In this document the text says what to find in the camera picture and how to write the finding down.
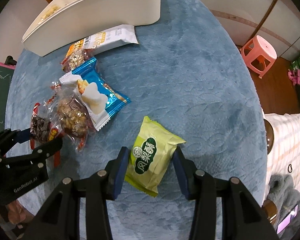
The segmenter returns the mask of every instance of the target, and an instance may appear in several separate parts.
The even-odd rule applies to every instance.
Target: checkered cloth
[[[300,192],[300,114],[265,114],[264,118],[274,130],[274,145],[268,155],[266,185],[273,174],[290,174],[295,189]]]

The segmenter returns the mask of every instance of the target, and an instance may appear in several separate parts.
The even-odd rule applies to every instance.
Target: yellow-green wrapper
[[[145,116],[130,153],[125,180],[150,196],[157,196],[157,186],[168,168],[177,144],[185,142]]]

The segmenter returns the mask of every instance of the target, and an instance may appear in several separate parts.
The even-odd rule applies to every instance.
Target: white plastic bin
[[[38,24],[52,5],[61,9]],[[53,0],[27,29],[22,43],[25,49],[44,56],[117,25],[155,23],[160,5],[161,0]]]

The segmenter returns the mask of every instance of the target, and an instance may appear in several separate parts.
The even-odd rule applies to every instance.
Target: purple phone
[[[286,226],[290,223],[290,221],[295,218],[298,213],[298,205],[286,216],[284,220],[278,225],[277,234],[286,228]]]

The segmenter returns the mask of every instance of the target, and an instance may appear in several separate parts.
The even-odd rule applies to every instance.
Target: blue tablecloth
[[[100,72],[113,89],[131,98],[110,122],[76,154],[65,143],[61,166],[50,179],[19,200],[36,214],[62,178],[86,178],[132,147],[148,115],[184,138],[186,158],[211,175],[239,177],[261,204],[266,178],[265,127],[259,99],[238,49],[218,20],[199,0],[161,0],[161,18],[136,27],[140,45],[130,44],[97,55]],[[59,64],[69,45],[45,57],[23,51],[13,75],[6,127],[29,127],[35,102],[63,72]],[[29,144],[9,156],[27,154]],[[114,239],[187,239],[194,202],[185,200],[170,164],[159,195],[150,197],[124,183],[115,202],[108,201]],[[85,238],[85,199],[80,233]],[[217,235],[221,238],[218,210]]]

